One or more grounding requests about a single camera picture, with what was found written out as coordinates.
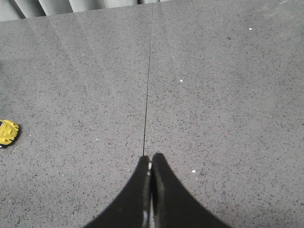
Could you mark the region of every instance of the yellow object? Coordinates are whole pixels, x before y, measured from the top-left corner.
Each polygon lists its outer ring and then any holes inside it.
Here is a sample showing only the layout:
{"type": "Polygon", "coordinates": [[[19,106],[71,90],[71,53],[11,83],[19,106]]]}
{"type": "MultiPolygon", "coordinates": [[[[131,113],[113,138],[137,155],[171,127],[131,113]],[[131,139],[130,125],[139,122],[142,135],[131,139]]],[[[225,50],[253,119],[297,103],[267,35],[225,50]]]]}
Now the yellow object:
{"type": "Polygon", "coordinates": [[[10,120],[0,120],[0,148],[9,145],[17,136],[19,126],[10,120]]]}

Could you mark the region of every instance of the yellow toy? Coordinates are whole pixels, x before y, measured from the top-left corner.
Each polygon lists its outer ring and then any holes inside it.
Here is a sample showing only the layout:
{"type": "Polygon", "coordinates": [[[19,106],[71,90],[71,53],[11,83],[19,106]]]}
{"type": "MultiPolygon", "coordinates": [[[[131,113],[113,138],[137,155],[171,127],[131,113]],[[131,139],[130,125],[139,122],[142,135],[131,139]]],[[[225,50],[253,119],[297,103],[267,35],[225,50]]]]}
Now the yellow toy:
{"type": "Polygon", "coordinates": [[[9,145],[17,136],[19,126],[10,120],[0,120],[0,148],[9,145]]]}

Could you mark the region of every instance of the gray speckled floor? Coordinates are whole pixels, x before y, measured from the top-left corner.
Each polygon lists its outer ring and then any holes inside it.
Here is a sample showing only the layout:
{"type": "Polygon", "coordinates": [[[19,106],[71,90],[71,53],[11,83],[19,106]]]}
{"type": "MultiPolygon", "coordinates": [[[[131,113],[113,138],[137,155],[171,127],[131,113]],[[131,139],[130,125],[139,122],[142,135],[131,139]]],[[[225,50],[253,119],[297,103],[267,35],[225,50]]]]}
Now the gray speckled floor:
{"type": "Polygon", "coordinates": [[[0,151],[1,225],[81,227],[112,201],[142,155],[150,65],[145,153],[232,227],[303,227],[303,10],[192,0],[0,23],[0,118],[22,127],[0,151]]]}

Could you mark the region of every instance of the floor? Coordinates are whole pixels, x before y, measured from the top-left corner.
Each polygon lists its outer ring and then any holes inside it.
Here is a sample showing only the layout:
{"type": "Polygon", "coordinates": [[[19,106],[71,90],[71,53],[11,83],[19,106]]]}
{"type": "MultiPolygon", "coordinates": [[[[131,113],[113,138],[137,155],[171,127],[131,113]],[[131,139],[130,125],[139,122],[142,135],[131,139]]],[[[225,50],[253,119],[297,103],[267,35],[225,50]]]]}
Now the floor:
{"type": "Polygon", "coordinates": [[[143,152],[234,228],[304,225],[304,4],[171,1],[0,23],[3,227],[82,227],[143,152]]]}

